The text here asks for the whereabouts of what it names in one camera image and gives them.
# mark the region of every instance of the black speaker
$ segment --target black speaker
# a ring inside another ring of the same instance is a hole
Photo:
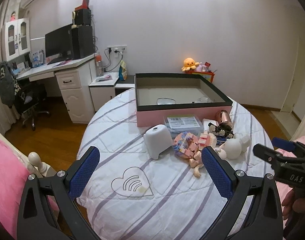
[[[75,11],[75,25],[91,25],[91,10],[79,9]]]
[[[69,30],[71,58],[80,59],[94,53],[92,26],[78,26]]]

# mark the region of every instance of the white bedspread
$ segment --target white bedspread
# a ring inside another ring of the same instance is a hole
[[[229,161],[250,176],[273,173],[270,165],[253,155],[261,143],[272,148],[260,123],[234,102],[230,117],[234,132],[249,133],[251,147]],[[100,163],[78,202],[87,208],[91,226],[102,240],[199,239],[226,203],[205,168],[201,178],[174,156],[152,160],[143,141],[150,127],[137,127],[134,89],[106,103],[93,117],[83,136],[77,158],[89,146],[100,151]],[[251,202],[248,197],[238,230]]]

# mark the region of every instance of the wall socket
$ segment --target wall socket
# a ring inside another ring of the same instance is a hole
[[[127,52],[127,45],[108,46],[107,49],[109,48],[111,48],[111,53],[114,53],[116,49],[123,53]]]

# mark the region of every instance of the computer monitor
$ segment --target computer monitor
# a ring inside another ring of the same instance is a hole
[[[71,25],[72,24],[68,24],[45,35],[46,57],[60,53],[62,54],[62,57],[60,57],[57,62],[70,57],[71,46],[69,30],[71,30]]]

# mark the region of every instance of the pink box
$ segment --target pink box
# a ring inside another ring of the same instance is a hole
[[[163,124],[170,116],[195,115],[200,120],[214,120],[218,112],[230,113],[232,108],[232,101],[200,75],[136,74],[135,89],[138,127]]]

